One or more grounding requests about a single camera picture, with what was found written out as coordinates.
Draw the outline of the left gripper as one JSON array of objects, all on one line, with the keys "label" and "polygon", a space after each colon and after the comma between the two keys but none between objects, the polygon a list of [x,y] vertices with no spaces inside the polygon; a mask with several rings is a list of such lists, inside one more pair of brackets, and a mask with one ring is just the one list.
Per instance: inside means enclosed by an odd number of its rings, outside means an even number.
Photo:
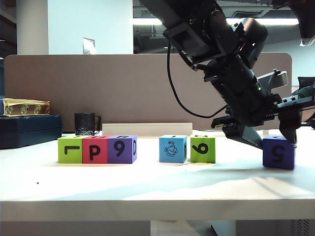
[{"label": "left gripper", "polygon": [[213,119],[211,127],[221,126],[226,138],[263,149],[262,139],[255,127],[277,117],[280,132],[295,148],[296,130],[301,127],[302,111],[314,107],[314,95],[304,98],[293,95],[281,99],[277,94],[270,94],[252,104],[249,99],[241,102],[241,99],[236,98],[228,101],[227,115]]}]

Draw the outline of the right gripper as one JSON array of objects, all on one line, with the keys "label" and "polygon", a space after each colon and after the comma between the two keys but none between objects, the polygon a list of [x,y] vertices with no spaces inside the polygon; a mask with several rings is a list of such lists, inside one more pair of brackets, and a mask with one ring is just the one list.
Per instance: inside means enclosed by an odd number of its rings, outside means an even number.
[{"label": "right gripper", "polygon": [[308,47],[315,41],[315,1],[314,0],[272,0],[273,7],[285,7],[295,13],[301,34],[300,46]]}]

